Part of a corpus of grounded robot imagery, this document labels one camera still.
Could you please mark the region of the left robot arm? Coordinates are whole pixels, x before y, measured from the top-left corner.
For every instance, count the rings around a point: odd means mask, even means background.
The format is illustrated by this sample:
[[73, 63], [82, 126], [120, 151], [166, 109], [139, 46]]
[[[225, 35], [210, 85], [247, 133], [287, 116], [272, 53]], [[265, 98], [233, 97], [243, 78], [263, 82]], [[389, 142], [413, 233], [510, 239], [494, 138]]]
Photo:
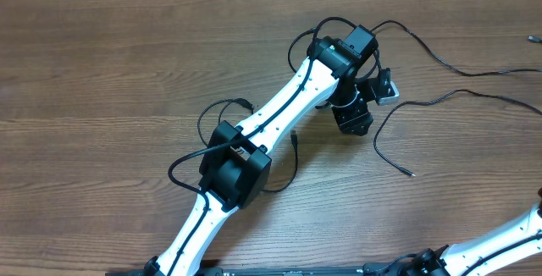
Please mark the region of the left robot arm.
[[368, 103], [393, 102], [398, 91], [388, 69], [357, 76], [378, 55], [375, 34], [359, 25], [346, 39], [314, 38], [295, 76], [260, 110], [237, 125], [223, 121], [202, 157], [196, 202], [171, 246], [153, 257], [145, 275], [194, 275], [225, 221], [247, 207], [268, 181], [272, 152], [294, 126], [321, 102], [332, 107], [344, 134], [366, 135], [373, 122]]

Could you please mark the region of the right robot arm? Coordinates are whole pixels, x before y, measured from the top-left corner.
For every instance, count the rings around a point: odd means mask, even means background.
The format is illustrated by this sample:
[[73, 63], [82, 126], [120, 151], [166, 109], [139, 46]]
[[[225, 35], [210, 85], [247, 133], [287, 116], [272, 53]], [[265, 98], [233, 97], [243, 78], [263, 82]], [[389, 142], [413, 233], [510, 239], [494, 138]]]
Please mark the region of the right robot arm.
[[418, 253], [401, 269], [407, 276], [485, 276], [541, 253], [541, 204], [473, 240]]

